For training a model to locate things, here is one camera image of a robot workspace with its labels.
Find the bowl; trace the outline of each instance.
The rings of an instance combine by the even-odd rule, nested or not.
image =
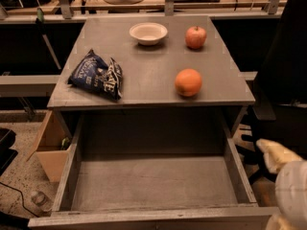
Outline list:
[[[157,23],[140,23],[130,28],[130,35],[137,39],[139,44],[151,46],[167,35],[167,29]]]

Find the concrete floor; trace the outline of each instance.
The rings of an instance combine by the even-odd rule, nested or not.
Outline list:
[[[12,129],[16,133],[16,141],[12,149],[18,151],[18,155],[0,176],[0,182],[20,190],[24,195],[25,207],[39,217],[46,214],[31,202],[31,192],[40,190],[53,200],[59,185],[59,183],[49,182],[35,154],[26,161],[45,112],[45,110],[38,110],[34,119],[29,122],[28,115],[23,110],[0,111],[0,127]],[[235,142],[252,149],[251,144],[240,140],[242,133],[248,134],[248,131],[238,129],[234,136]],[[256,166],[245,166],[245,168],[248,175],[257,169]],[[276,205],[272,182],[265,178],[261,179],[252,185],[252,189],[260,206]],[[26,219],[35,217],[22,207],[21,194],[3,185],[0,185],[0,211]],[[16,228],[1,225],[0,222],[0,229]]]

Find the black chair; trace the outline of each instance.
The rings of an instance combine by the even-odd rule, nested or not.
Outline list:
[[[272,46],[250,85],[256,103],[248,108],[244,121],[250,125],[255,152],[237,146],[245,162],[258,164],[250,184],[265,176],[276,176],[266,168],[263,153],[255,142],[279,142],[307,158],[307,0],[288,0],[281,15]]]

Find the red apple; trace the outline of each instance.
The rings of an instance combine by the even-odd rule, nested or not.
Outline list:
[[[206,30],[199,26],[190,27],[185,33],[186,45],[194,50],[201,48],[206,38]]]

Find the chip bag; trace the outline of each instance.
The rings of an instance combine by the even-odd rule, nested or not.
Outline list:
[[[123,71],[114,58],[107,65],[90,50],[69,77],[68,83],[97,93],[107,93],[114,100],[122,97],[120,92]]]

